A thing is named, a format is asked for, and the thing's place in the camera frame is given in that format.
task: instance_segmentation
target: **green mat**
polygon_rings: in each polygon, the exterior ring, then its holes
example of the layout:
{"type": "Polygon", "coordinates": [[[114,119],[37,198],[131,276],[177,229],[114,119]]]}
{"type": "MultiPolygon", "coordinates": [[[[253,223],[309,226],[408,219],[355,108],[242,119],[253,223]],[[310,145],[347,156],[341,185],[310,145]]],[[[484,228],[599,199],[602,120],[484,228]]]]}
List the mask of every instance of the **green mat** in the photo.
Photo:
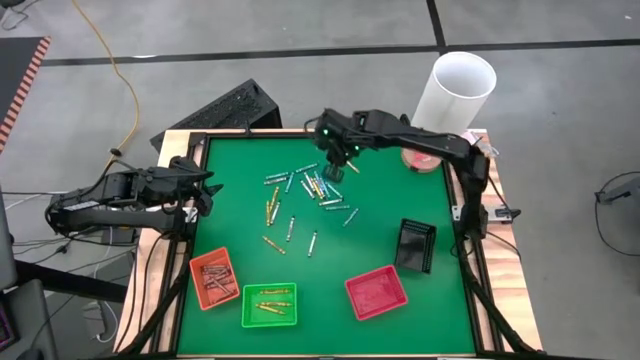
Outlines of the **green mat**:
{"type": "Polygon", "coordinates": [[[368,150],[345,168],[338,191],[345,204],[360,209],[346,228],[350,211],[327,212],[294,179],[275,224],[265,220],[274,186],[265,176],[304,165],[326,163],[308,139],[213,139],[207,169],[210,182],[224,189],[212,214],[200,218],[194,256],[226,246],[240,286],[293,282],[298,287],[298,324],[279,328],[241,326],[242,299],[200,310],[189,283],[179,354],[464,354],[473,353],[471,325],[458,260],[451,256],[453,229],[443,170],[416,174],[399,149],[368,150]],[[296,216],[293,238],[285,241],[296,216]],[[438,228],[431,275],[398,269],[409,303],[358,321],[345,280],[393,264],[402,218],[438,228]],[[307,251],[318,231],[313,256],[307,251]],[[282,255],[262,240],[266,235],[286,249],[282,255]]]}

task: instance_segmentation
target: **wooden table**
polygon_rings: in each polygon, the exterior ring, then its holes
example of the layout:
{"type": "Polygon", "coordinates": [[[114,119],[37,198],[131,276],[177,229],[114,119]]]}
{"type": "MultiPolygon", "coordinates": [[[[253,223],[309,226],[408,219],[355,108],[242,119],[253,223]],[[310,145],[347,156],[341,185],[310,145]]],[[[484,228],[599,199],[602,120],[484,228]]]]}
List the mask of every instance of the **wooden table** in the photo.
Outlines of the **wooden table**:
{"type": "MultiPolygon", "coordinates": [[[[270,130],[253,130],[255,132],[269,132],[270,130]]],[[[278,132],[299,132],[298,129],[277,129],[278,132]]],[[[165,133],[164,143],[160,152],[160,158],[158,160],[158,166],[167,166],[169,160],[176,156],[186,156],[189,148],[189,139],[192,133],[219,133],[219,132],[237,132],[243,133],[244,130],[169,130],[165,133]]],[[[489,137],[486,130],[474,130],[474,132],[482,137],[482,141],[489,142],[489,137]]],[[[195,147],[194,159],[196,162],[201,158],[203,146],[199,144],[195,147]]],[[[491,163],[490,175],[494,180],[500,193],[502,188],[500,186],[500,178],[495,162],[491,163]]],[[[454,181],[454,190],[459,203],[462,202],[462,193],[457,181],[454,181]]],[[[496,195],[494,189],[491,186],[487,187],[487,190],[483,196],[483,203],[485,205],[500,205],[500,199],[496,195]]],[[[490,224],[488,230],[503,239],[507,240],[512,245],[516,245],[513,236],[513,229],[511,225],[503,224],[490,224]]],[[[116,344],[120,342],[120,339],[125,333],[125,329],[128,325],[129,316],[133,311],[133,317],[129,325],[129,330],[126,333],[122,345],[120,348],[126,347],[138,333],[138,327],[140,325],[140,314],[142,312],[142,323],[146,323],[146,320],[151,316],[159,303],[160,287],[163,282],[163,273],[167,263],[169,243],[167,241],[161,241],[151,254],[149,259],[149,252],[155,239],[159,234],[150,229],[144,229],[140,236],[140,242],[137,252],[136,266],[132,271],[132,276],[129,281],[129,291],[125,299],[124,307],[122,309],[120,327],[118,328],[118,334],[116,337],[116,344]],[[147,273],[147,289],[144,304],[141,303],[144,283],[144,268],[149,259],[149,271],[147,273]],[[136,280],[136,295],[135,305],[133,301],[133,276],[137,275],[136,280]]],[[[522,339],[529,345],[536,349],[541,349],[540,338],[538,336],[538,330],[531,309],[531,303],[529,301],[529,293],[524,280],[522,267],[518,256],[512,249],[502,244],[500,241],[488,235],[483,242],[484,256],[487,263],[487,269],[489,279],[491,283],[491,289],[494,296],[496,306],[500,309],[505,318],[509,321],[511,326],[520,334],[522,339]]],[[[178,272],[179,264],[182,263],[181,253],[184,252],[184,244],[179,245],[177,255],[175,258],[174,272],[172,274],[172,280],[175,278],[178,272]]],[[[476,300],[478,309],[478,318],[480,320],[481,335],[483,344],[486,350],[493,350],[494,346],[491,341],[489,321],[484,311],[484,308],[476,300]]],[[[174,324],[175,318],[175,301],[167,311],[164,323],[162,326],[162,332],[160,336],[160,342],[158,346],[159,351],[167,351],[170,346],[171,330],[174,324]]]]}

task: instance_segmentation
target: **orange tray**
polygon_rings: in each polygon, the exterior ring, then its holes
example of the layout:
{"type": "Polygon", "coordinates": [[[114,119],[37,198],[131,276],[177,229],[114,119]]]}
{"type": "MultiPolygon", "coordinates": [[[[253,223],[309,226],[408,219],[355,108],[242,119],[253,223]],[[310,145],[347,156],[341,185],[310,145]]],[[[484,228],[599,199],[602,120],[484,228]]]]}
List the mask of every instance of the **orange tray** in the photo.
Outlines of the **orange tray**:
{"type": "Polygon", "coordinates": [[[240,296],[240,288],[226,247],[191,259],[189,267],[202,310],[240,296]]]}

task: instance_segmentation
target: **white paper cup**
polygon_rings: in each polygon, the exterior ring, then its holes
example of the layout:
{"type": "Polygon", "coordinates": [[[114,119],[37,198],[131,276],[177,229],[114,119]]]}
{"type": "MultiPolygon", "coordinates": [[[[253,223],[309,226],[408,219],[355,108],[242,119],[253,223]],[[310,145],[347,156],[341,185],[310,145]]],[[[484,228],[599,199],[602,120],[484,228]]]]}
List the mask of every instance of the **white paper cup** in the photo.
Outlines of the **white paper cup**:
{"type": "Polygon", "coordinates": [[[496,87],[496,72],[483,58],[452,52],[436,60],[411,125],[461,135],[496,87]]]}

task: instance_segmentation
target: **concrete floor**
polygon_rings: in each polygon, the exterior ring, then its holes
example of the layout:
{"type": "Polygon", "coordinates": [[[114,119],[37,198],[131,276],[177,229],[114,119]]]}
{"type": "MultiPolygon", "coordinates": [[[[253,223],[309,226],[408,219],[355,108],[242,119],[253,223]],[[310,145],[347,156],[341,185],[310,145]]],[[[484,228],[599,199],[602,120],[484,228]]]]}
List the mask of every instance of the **concrete floor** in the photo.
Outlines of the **concrete floor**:
{"type": "MultiPolygon", "coordinates": [[[[361,45],[433,45],[423,0],[82,0],[114,54],[187,54],[361,45]]],[[[640,33],[634,0],[437,0],[449,44],[608,40],[640,33]]],[[[45,0],[0,36],[51,35],[47,58],[103,57],[68,0],[45,0]]],[[[487,128],[515,224],[536,320],[552,354],[632,359],[640,352],[640,263],[606,248],[593,192],[639,170],[638,47],[480,52],[498,86],[473,127],[487,128]]],[[[123,65],[141,102],[125,151],[154,164],[148,139],[253,77],[280,105],[286,127],[323,107],[412,115],[435,53],[123,65]]],[[[67,190],[93,182],[107,150],[132,124],[132,101],[109,66],[44,67],[0,157],[7,191],[67,190]]],[[[20,197],[9,197],[7,203],[20,197]]],[[[9,212],[20,239],[51,235],[45,199],[9,212]]],[[[630,201],[601,211],[605,235],[640,253],[630,201]]],[[[51,249],[38,249],[34,261],[51,249]]],[[[74,245],[46,264],[68,269],[104,248],[74,245]]]]}

